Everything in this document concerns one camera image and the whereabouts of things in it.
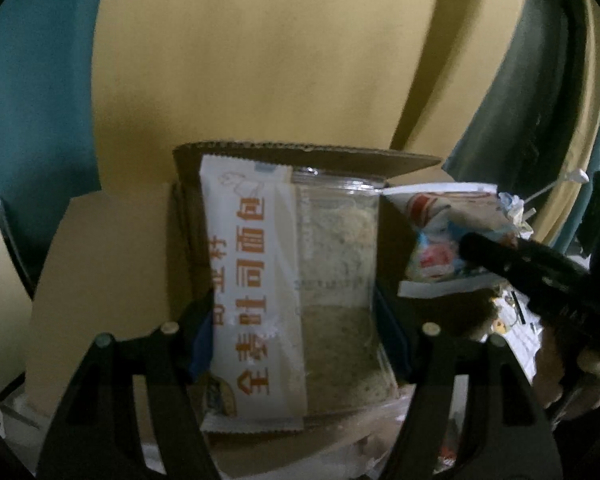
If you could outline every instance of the cardboard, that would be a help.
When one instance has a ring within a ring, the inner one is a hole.
[[[51,416],[93,338],[134,338],[177,319],[192,299],[173,188],[71,200],[38,283],[26,393]]]
[[[39,412],[52,415],[95,335],[142,336],[165,320],[177,319],[191,298],[208,291],[208,247],[198,189],[198,167],[205,153],[383,178],[439,162],[426,155],[345,146],[200,142],[175,150],[180,177],[175,188],[150,187],[123,197],[101,191],[73,199],[50,247],[33,306],[26,390]],[[193,207],[184,208],[184,203]],[[409,237],[404,217],[398,216],[395,233]],[[401,251],[388,254],[405,257]],[[136,394],[141,436],[150,441],[142,389]],[[215,438],[212,449],[216,460],[234,474],[263,472],[355,442],[377,426],[371,410],[341,416],[330,429],[316,429],[298,439],[288,434],[259,438],[258,461],[251,465],[240,458],[253,452],[241,439]]]
[[[423,182],[454,182],[454,180],[446,171],[438,166],[389,179],[390,186],[409,186]]]

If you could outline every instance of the packaged bread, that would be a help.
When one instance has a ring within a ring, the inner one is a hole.
[[[302,430],[397,395],[370,302],[377,182],[206,155],[214,354],[203,430]]]

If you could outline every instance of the cardboard flap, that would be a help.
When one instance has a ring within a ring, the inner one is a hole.
[[[96,335],[144,336],[191,301],[175,207],[167,185],[124,199],[99,191],[71,200],[29,326],[26,391],[40,413],[53,414]]]
[[[198,170],[203,155],[236,156],[271,164],[383,178],[422,170],[440,162],[440,159],[435,156],[349,146],[315,146],[282,142],[192,142],[183,144],[173,151],[181,183],[194,184],[198,181]]]

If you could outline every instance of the cartoon illustration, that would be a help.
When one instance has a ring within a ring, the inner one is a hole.
[[[231,186],[234,193],[241,198],[256,198],[260,195],[264,184],[262,182],[252,182],[241,173],[227,171],[218,177],[218,182],[222,186]]]

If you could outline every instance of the transparent plastic bag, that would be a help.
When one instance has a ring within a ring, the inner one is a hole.
[[[388,456],[414,390],[404,386],[398,399],[351,414],[309,417],[299,433],[213,434],[210,451],[229,478],[358,478]]]
[[[379,185],[315,170],[296,171],[293,180],[308,414],[383,402],[395,383],[370,316]]]

